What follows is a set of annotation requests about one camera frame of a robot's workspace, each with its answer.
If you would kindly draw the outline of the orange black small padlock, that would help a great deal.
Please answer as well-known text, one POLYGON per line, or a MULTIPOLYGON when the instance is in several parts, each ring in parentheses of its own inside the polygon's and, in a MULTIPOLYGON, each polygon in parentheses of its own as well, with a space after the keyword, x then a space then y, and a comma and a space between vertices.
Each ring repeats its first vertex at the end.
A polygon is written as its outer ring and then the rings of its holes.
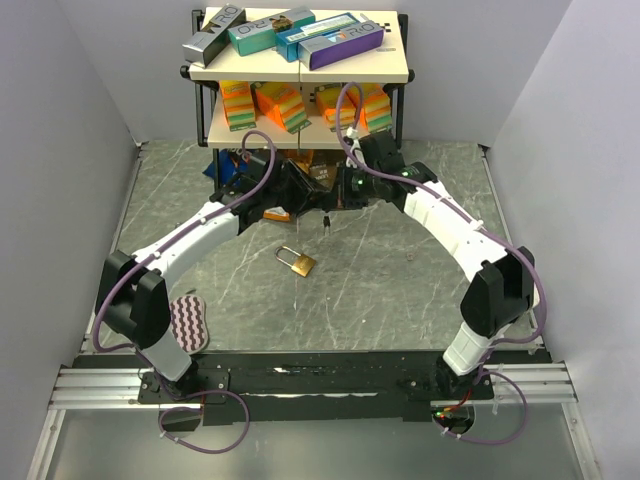
POLYGON ((277 222, 289 222, 291 220, 291 215, 281 207, 274 207, 265 210, 263 218, 277 222))

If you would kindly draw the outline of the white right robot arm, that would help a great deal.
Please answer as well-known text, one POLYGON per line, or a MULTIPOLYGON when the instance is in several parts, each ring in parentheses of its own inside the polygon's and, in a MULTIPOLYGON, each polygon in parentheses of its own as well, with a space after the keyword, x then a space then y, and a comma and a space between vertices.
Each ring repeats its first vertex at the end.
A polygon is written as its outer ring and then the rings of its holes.
POLYGON ((528 250, 517 249, 470 216, 436 179, 422 181, 416 166, 402 160, 397 173, 373 168, 399 155, 387 132, 360 138, 350 127, 337 135, 351 171, 380 179, 387 188, 379 196, 423 226, 458 263, 469 289, 461 303, 463 323, 443 354, 447 367, 437 373, 438 390, 459 398, 499 344, 526 344, 541 336, 547 320, 547 299, 528 250))

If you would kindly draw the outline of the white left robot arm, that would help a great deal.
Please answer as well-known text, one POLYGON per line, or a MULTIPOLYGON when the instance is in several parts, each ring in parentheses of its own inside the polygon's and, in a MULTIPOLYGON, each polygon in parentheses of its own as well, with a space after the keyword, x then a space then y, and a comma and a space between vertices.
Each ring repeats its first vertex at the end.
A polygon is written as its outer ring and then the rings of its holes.
POLYGON ((94 325, 107 325, 124 336, 126 347, 163 376, 162 390, 172 400, 191 399, 198 378, 191 357, 171 331, 168 294, 173 285, 208 252, 261 220, 265 211, 281 208, 298 214, 322 189, 293 160, 269 150, 254 152, 246 171, 235 174, 190 219, 133 255, 116 250, 106 258, 94 325))

